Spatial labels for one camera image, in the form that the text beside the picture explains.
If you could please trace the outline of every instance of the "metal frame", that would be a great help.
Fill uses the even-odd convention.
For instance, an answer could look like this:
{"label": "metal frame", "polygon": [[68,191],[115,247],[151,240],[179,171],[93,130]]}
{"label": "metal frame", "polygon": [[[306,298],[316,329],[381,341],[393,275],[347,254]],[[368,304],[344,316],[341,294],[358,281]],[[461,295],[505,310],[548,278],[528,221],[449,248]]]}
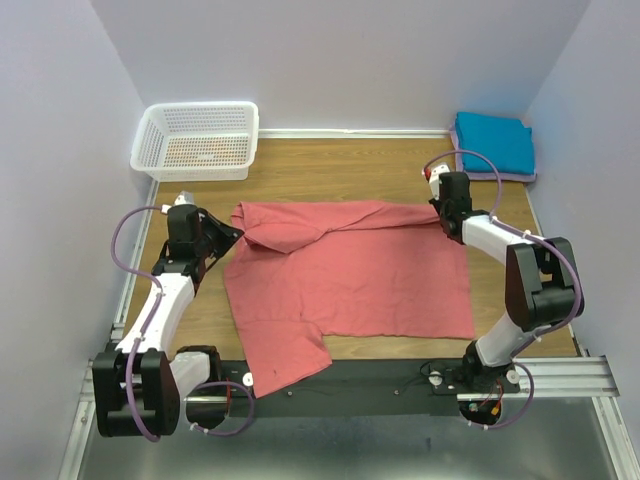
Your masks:
{"label": "metal frame", "polygon": [[449,130],[352,130],[348,128],[261,128],[258,138],[446,138]]}
{"label": "metal frame", "polygon": [[[150,187],[147,204],[155,202],[158,182],[153,181]],[[151,211],[145,212],[131,261],[133,267],[140,264],[145,240],[149,230]],[[129,311],[129,304],[135,286],[135,275],[128,274],[125,280],[122,296],[118,305],[111,341],[122,339],[124,325]],[[581,354],[587,354],[577,345]],[[619,396],[613,375],[605,357],[569,357],[569,358],[524,358],[524,363],[536,379],[536,397],[567,398],[592,397],[600,428],[604,434],[609,455],[614,464],[618,478],[621,480],[640,479],[640,466],[629,439],[626,426],[620,414],[615,397]],[[526,375],[521,374],[521,393],[510,394],[510,397],[526,397],[529,392],[529,382]],[[476,399],[477,395],[459,396],[460,400]],[[189,397],[189,402],[209,399]],[[91,376],[91,363],[87,366],[83,379],[78,408],[71,428],[69,441],[62,462],[59,480],[77,479],[82,467],[82,460],[88,448],[91,425],[95,416],[95,400]]]}

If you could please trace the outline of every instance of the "gray floor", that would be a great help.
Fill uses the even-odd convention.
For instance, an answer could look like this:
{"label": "gray floor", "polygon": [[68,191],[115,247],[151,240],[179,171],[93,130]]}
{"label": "gray floor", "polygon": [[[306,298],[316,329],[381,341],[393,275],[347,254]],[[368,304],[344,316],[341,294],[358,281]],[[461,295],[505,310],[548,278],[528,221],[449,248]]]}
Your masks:
{"label": "gray floor", "polygon": [[[508,402],[506,413],[520,404]],[[179,426],[159,444],[142,438],[105,439],[94,428],[81,478],[616,477],[591,400],[538,399],[521,422],[495,432],[469,428],[456,418],[423,415],[258,419],[233,438],[204,437]]]}

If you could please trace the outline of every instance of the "white robotic arm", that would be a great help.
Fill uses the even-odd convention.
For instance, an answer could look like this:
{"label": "white robotic arm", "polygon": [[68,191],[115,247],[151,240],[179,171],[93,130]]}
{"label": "white robotic arm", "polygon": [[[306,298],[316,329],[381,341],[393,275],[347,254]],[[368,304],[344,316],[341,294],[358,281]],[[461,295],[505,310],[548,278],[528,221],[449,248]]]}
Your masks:
{"label": "white robotic arm", "polygon": [[[534,242],[497,226],[487,212],[472,208],[469,178],[440,164],[425,172],[445,233],[458,243],[475,247],[506,267],[507,311],[493,328],[467,349],[464,360],[481,370],[511,365],[513,352],[529,345],[545,329],[559,323],[573,306],[573,282],[558,259]],[[573,252],[563,238],[550,239],[574,266]],[[540,273],[552,275],[543,282]],[[582,313],[582,302],[578,315]]]}
{"label": "white robotic arm", "polygon": [[[93,363],[96,415],[103,436],[139,435],[141,429],[149,439],[169,435],[184,415],[185,397],[205,382],[222,380],[214,347],[181,349],[171,364],[167,352],[206,272],[243,232],[196,207],[184,192],[162,211],[167,214],[169,238],[153,267],[155,280],[147,301],[125,338]],[[209,258],[213,261],[207,266]]]}
{"label": "white robotic arm", "polygon": [[[445,365],[445,369],[436,374],[442,388],[434,384],[431,394],[454,395],[455,399],[455,395],[463,390],[487,393],[487,388],[499,382],[512,368],[514,352],[525,348],[544,329],[559,326],[567,318],[577,302],[573,283],[566,269],[555,257],[551,258],[547,250],[500,228],[487,212],[472,209],[466,174],[449,172],[446,164],[441,164],[431,170],[428,180],[434,197],[430,203],[436,208],[447,236],[458,243],[482,250],[506,268],[506,312],[486,335],[471,342],[461,360],[434,361],[449,366]],[[221,258],[243,232],[219,222],[206,210],[193,205],[188,195],[178,197],[171,207],[163,207],[163,213],[168,217],[169,239],[152,270],[158,284],[152,285],[149,297],[127,336],[114,350],[98,354],[93,363],[96,416],[98,429],[103,436],[140,435],[142,432],[149,438],[147,434],[151,432],[153,439],[157,439],[160,435],[169,435],[175,430],[178,418],[185,415],[184,398],[205,382],[220,383],[222,380],[223,364],[215,347],[192,346],[181,349],[171,363],[166,352],[185,309],[197,295],[205,273],[215,263],[207,266],[205,260]],[[547,241],[562,251],[571,265],[575,265],[568,241],[561,238]],[[550,274],[551,280],[542,281],[540,272]],[[162,299],[155,305],[159,294]],[[123,382],[127,378],[125,366],[129,366],[131,359],[133,379]],[[360,367],[357,361],[353,361],[353,364],[349,362],[336,361],[331,367],[336,372],[331,375],[337,375],[341,382],[343,377],[339,372],[342,372],[341,368],[345,369],[345,378],[349,378],[347,383],[352,389],[351,393],[340,392],[345,397],[336,396],[336,399],[343,400],[336,400],[332,411],[344,408],[351,412],[351,405],[360,405],[363,396],[378,394],[377,390],[372,390],[376,387],[368,380],[371,375],[368,370],[365,375],[367,380],[362,383],[358,383],[357,376],[353,374],[354,369],[366,370],[367,367]],[[246,364],[238,366],[238,363],[226,362],[225,372],[229,376],[236,375],[235,379],[232,378],[235,384],[243,381],[237,375],[250,375]],[[388,367],[393,370],[398,365],[393,363]],[[125,390],[130,392],[132,383],[135,384],[133,409],[131,400],[125,395]],[[350,405],[349,399],[353,399],[354,403]],[[288,403],[280,407],[280,401]],[[289,412],[291,401],[291,396],[265,399],[266,403],[261,403],[261,414],[266,414],[270,408]],[[321,404],[327,401],[325,397],[320,399]],[[419,401],[425,401],[424,397],[420,397]],[[304,409],[305,414],[307,409],[312,409],[309,412],[312,414],[314,405],[319,405],[302,402],[299,408]],[[414,408],[416,404],[407,399],[406,405],[407,408]],[[397,403],[392,402],[389,411],[397,412],[397,408]],[[141,430],[140,421],[147,427],[146,433]]]}

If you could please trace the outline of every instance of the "robotic arm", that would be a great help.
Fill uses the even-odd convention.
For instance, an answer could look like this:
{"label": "robotic arm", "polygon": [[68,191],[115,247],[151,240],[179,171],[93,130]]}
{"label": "robotic arm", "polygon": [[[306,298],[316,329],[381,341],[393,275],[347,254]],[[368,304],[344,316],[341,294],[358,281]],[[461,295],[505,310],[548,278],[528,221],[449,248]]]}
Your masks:
{"label": "robotic arm", "polygon": [[[161,288],[152,284],[138,319],[114,351],[98,354],[93,362],[98,429],[103,436],[140,435],[125,392],[124,370],[138,341],[133,366],[138,414],[154,435],[174,432],[181,400],[198,385],[221,380],[215,347],[181,349],[169,364],[169,350],[182,315],[198,292],[206,272],[242,237],[242,230],[220,222],[193,204],[183,192],[167,214],[169,238],[152,270]],[[213,259],[207,266],[207,259]],[[157,296],[162,300],[145,329]]]}
{"label": "robotic arm", "polygon": [[[450,172],[446,164],[440,164],[427,175],[433,194],[430,203],[447,236],[487,253],[506,269],[506,312],[486,335],[467,347],[456,378],[474,389],[495,382],[511,368],[516,353],[567,318],[576,299],[574,282],[559,259],[541,245],[495,225],[487,212],[473,210],[465,173]],[[546,241],[575,270],[569,241]],[[541,274],[550,278],[542,280]],[[583,310],[581,299],[577,315]]]}
{"label": "robotic arm", "polygon": [[[381,414],[440,412],[442,403],[434,397],[453,397],[451,402],[455,404],[457,395],[488,393],[497,381],[501,381],[505,388],[517,391],[517,382],[509,387],[506,380],[513,369],[513,357],[545,330],[565,321],[575,308],[576,292],[567,268],[537,242],[497,226],[487,212],[473,210],[470,182],[465,173],[449,172],[447,165],[441,164],[430,171],[428,180],[433,193],[430,203],[438,212],[447,236],[460,244],[476,247],[505,265],[506,312],[486,335],[471,342],[462,359],[434,359],[423,364],[430,365],[426,378],[431,382],[431,392],[412,391],[402,397],[403,403],[398,403],[400,391],[396,390],[394,401],[376,403],[380,405],[376,411]],[[223,363],[215,347],[183,348],[169,363],[166,352],[186,307],[197,294],[206,272],[229,251],[243,232],[196,207],[190,195],[184,193],[173,206],[163,207],[163,213],[168,217],[168,240],[152,270],[159,286],[152,285],[149,297],[127,336],[113,351],[98,354],[93,363],[96,415],[102,436],[140,435],[136,415],[155,436],[154,439],[170,435],[175,431],[179,418],[186,416],[183,400],[197,386],[205,382],[220,382],[223,377],[242,382],[245,386],[251,385],[245,362]],[[575,271],[569,242],[563,238],[545,241],[561,252]],[[209,258],[213,260],[207,266],[205,262]],[[547,275],[547,279],[542,280],[541,274]],[[156,306],[160,292],[162,301]],[[154,307],[157,310],[149,321]],[[578,315],[583,308],[581,300]],[[125,370],[129,359],[133,360],[133,378],[127,385]],[[313,415],[316,411],[353,414],[353,405],[361,405],[363,398],[377,398],[384,394],[384,382],[401,381],[408,371],[415,372],[416,362],[418,365],[422,363],[416,360],[387,363],[384,360],[364,363],[337,360],[325,372],[302,381],[307,382],[307,386],[302,387],[306,395],[313,395],[314,391],[308,382],[319,382],[324,389],[338,385],[335,395],[323,396],[318,402],[305,395],[272,394],[259,400],[261,416],[289,415],[296,409],[304,415]],[[375,377],[380,379],[379,386],[371,381],[374,378],[372,372],[376,371],[380,372],[380,376]],[[396,373],[390,378],[384,372]],[[360,382],[360,375],[368,380]],[[136,411],[131,408],[126,393],[131,385]],[[221,396],[224,400],[222,407],[228,408],[229,398],[221,394],[217,391],[213,395]],[[455,408],[451,414],[457,414],[457,410]],[[221,421],[218,415],[213,426]]]}

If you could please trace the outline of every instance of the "pink t-shirt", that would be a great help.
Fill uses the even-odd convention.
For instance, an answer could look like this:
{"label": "pink t-shirt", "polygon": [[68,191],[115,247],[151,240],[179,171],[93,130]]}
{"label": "pink t-shirt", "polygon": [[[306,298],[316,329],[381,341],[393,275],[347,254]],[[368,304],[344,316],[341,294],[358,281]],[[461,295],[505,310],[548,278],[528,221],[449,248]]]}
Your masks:
{"label": "pink t-shirt", "polygon": [[241,203],[224,272],[257,397],[331,365],[323,335],[473,338],[467,258],[430,205]]}

